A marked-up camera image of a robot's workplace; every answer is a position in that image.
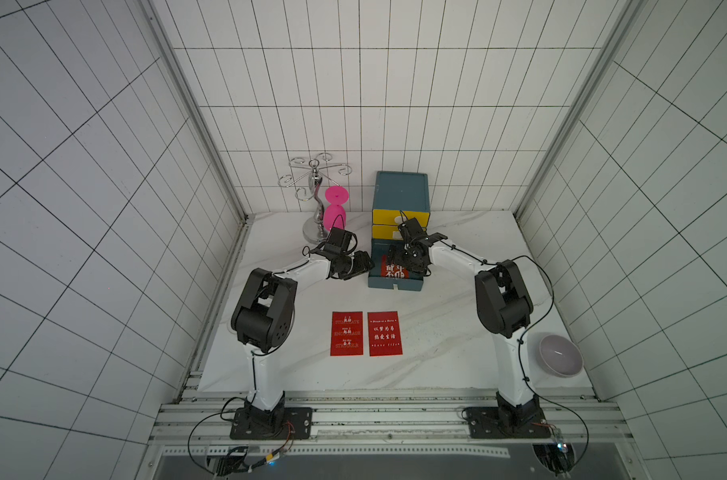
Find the yellow drawer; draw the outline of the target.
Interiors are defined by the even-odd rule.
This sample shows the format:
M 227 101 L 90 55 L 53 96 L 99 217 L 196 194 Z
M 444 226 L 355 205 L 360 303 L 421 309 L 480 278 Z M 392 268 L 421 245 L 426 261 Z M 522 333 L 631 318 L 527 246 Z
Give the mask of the yellow drawer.
M 401 241 L 403 236 L 397 225 L 374 225 L 371 228 L 371 237 L 375 240 Z
M 410 219 L 417 219 L 419 225 L 423 228 L 427 228 L 429 220 L 431 219 L 431 213 L 421 211 L 401 211 L 399 209 L 379 209 L 373 210 L 373 224 L 375 225 L 387 225 L 387 226 L 398 226 L 405 223 Z

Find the red postcard white text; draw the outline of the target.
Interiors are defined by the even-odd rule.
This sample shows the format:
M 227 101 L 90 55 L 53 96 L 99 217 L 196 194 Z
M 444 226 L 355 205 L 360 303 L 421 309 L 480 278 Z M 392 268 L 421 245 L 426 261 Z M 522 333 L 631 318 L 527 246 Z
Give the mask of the red postcard white text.
M 332 316 L 331 356 L 364 354 L 363 313 L 334 312 Z

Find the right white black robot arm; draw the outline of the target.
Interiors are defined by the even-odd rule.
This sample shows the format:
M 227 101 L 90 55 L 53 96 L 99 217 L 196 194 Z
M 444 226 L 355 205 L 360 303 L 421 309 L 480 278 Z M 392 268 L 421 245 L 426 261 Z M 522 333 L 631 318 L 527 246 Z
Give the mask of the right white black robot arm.
M 403 245 L 389 250 L 387 262 L 423 276 L 429 275 L 431 266 L 437 266 L 473 281 L 477 318 L 493 334 L 499 372 L 499 425 L 514 430 L 535 420 L 541 415 L 539 396 L 529 385 L 523 359 L 523 336 L 535 307 L 517 263 L 481 259 L 441 233 L 425 232 L 415 218 L 403 218 L 397 230 Z

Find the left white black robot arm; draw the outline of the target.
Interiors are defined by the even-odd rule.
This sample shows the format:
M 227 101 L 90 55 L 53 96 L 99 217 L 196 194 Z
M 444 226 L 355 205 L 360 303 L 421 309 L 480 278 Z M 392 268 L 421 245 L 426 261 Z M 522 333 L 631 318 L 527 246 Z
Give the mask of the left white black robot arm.
M 373 260 L 359 250 L 357 235 L 334 227 L 304 254 L 303 261 L 250 273 L 229 326 L 251 360 L 253 393 L 245 403 L 249 418 L 271 427 L 283 423 L 286 394 L 276 353 L 292 332 L 298 293 L 322 281 L 346 281 L 372 269 Z

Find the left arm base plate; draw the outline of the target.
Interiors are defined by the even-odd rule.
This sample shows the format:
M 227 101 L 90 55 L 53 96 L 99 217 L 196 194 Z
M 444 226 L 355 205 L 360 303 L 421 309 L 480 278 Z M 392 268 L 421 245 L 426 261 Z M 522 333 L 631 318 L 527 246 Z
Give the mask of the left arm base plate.
M 231 440 L 278 440 L 311 437 L 314 410 L 307 407 L 278 406 L 267 412 L 249 406 L 236 411 L 230 432 Z

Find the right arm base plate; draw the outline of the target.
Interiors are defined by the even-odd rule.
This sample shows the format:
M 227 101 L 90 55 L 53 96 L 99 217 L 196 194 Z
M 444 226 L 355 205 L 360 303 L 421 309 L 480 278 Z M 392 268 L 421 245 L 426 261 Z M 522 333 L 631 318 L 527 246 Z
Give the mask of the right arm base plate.
M 551 429 L 541 425 L 545 418 L 541 408 L 511 410 L 507 407 L 468 407 L 461 417 L 469 426 L 473 439 L 525 439 L 540 440 L 551 437 Z

